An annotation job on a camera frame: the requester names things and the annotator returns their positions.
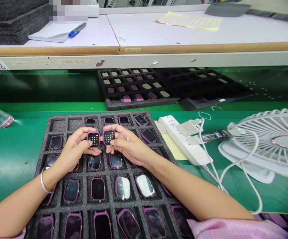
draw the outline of pink shirt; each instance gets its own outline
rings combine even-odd
[[[187,220],[195,239],[288,239],[288,232],[271,221]],[[15,239],[23,239],[25,228]]]

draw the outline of forearm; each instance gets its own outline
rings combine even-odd
[[[45,170],[43,182],[46,189],[52,190],[63,176],[56,163]],[[0,237],[17,236],[47,196],[40,178],[38,175],[0,203]]]
[[[155,155],[144,167],[200,221],[211,218],[255,220],[231,196],[159,155]]]

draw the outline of blue pen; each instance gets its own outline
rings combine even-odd
[[[73,31],[69,33],[69,38],[75,37],[85,26],[86,23],[82,23],[77,28],[73,29]]]

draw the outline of foam tray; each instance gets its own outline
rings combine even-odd
[[[24,14],[49,0],[0,0],[0,21],[7,21]]]
[[[149,124],[146,126],[137,126],[136,122],[134,121],[134,116],[138,114],[145,116]],[[52,116],[47,122],[35,176],[40,174],[41,170],[45,165],[47,165],[52,155],[59,155],[61,153],[67,138],[79,127],[84,126],[86,119],[95,119],[95,128],[98,129],[99,133],[101,134],[104,127],[104,119],[107,117],[112,117],[114,118],[115,122],[118,122],[119,116],[127,116],[129,118],[131,126],[128,127],[128,129],[134,132],[140,138],[141,131],[150,129],[152,133],[156,135],[157,141],[156,143],[148,144],[149,147],[156,148],[166,159],[176,164],[174,157],[172,156],[148,111]],[[50,150],[50,139],[52,136],[63,137],[63,146],[61,150]],[[82,155],[79,161],[80,164],[77,172],[67,174],[58,182],[51,204],[49,206],[40,206],[36,211],[35,215],[27,225],[27,233],[25,238],[36,239],[37,224],[39,219],[42,215],[48,215],[51,213],[53,213],[55,216],[53,238],[64,238],[66,217],[68,213],[77,211],[81,211],[83,218],[82,239],[95,238],[93,225],[94,213],[95,211],[106,210],[110,216],[112,238],[124,239],[125,237],[117,224],[116,214],[122,208],[128,208],[140,225],[141,235],[139,238],[149,239],[151,237],[144,217],[142,206],[154,206],[157,208],[163,220],[166,231],[166,238],[182,238],[170,208],[170,204],[179,204],[179,201],[175,197],[166,195],[166,193],[163,191],[161,183],[146,169],[143,167],[135,168],[124,156],[122,156],[123,167],[119,170],[111,169],[109,165],[109,157],[108,154],[105,153],[105,147],[103,143],[100,144],[99,149],[101,149],[103,152],[101,155],[102,159],[100,169],[97,172],[91,171],[87,167],[87,155]],[[145,199],[140,194],[134,180],[134,175],[139,175],[140,173],[145,173],[151,179],[156,191],[155,197]],[[123,201],[118,199],[115,195],[114,187],[115,178],[117,175],[127,176],[130,180],[131,196],[128,200]],[[93,176],[103,177],[105,180],[106,197],[103,202],[93,202],[91,199],[90,182]],[[69,178],[79,179],[80,182],[78,199],[74,204],[64,204],[63,200],[65,183]]]
[[[181,97],[179,104],[187,111],[239,100],[253,90],[208,67],[162,68],[156,74]]]
[[[36,7],[17,17],[0,21],[0,45],[23,45],[28,35],[41,30],[49,22],[49,3]]]
[[[153,69],[146,68],[147,72],[143,72],[143,69],[132,68],[132,69],[115,69],[115,70],[99,70],[97,71],[98,82],[102,90],[103,97],[105,99],[105,105],[108,111],[116,110],[126,110],[126,109],[135,109],[141,107],[149,106],[159,106],[159,105],[168,105],[174,104],[179,100],[177,94],[169,88],[165,81],[158,77]],[[132,78],[133,82],[128,82],[126,78]],[[116,83],[114,79],[120,79],[121,83]],[[110,84],[104,84],[104,80],[109,80]],[[162,87],[157,88],[153,83],[158,82]],[[149,84],[151,89],[144,89],[143,84]],[[133,91],[130,87],[136,85],[138,90]],[[123,86],[125,92],[120,92],[119,88]],[[114,93],[108,93],[107,89],[109,87],[114,88]],[[160,94],[160,91],[166,91],[170,94],[169,97],[165,98]],[[157,95],[157,99],[150,99],[147,95],[148,93],[153,92]],[[137,101],[135,95],[141,94],[143,101]],[[123,101],[123,96],[128,95],[131,98],[131,102],[125,103]]]

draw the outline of fan grille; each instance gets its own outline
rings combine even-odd
[[[278,136],[288,136],[288,109],[266,111],[249,116],[233,128],[237,127],[253,131],[258,135],[259,144],[254,155],[288,166],[288,148],[274,144],[272,141]],[[255,145],[255,137],[249,131],[231,140],[247,152],[250,152]]]

